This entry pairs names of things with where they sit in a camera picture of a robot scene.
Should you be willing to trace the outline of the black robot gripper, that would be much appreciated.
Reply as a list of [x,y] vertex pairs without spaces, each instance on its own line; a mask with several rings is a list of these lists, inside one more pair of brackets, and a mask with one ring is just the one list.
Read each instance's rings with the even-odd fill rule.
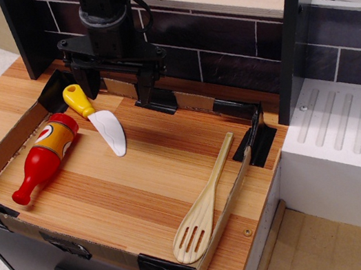
[[57,47],[64,63],[71,68],[76,83],[90,99],[96,99],[101,87],[101,72],[137,74],[137,90],[141,105],[151,102],[156,78],[166,73],[166,51],[145,41],[143,35],[151,29],[154,17],[144,4],[148,22],[134,26],[130,6],[125,17],[113,25],[87,30],[87,34],[60,40]]

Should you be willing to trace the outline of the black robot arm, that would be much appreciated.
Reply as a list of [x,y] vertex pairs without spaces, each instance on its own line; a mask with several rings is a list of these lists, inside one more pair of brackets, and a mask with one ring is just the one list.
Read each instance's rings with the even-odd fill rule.
[[136,93],[148,107],[155,82],[165,74],[166,52],[142,37],[151,25],[137,30],[131,3],[147,8],[142,0],[79,0],[79,18],[87,33],[59,41],[64,63],[90,98],[95,98],[102,72],[136,75]]

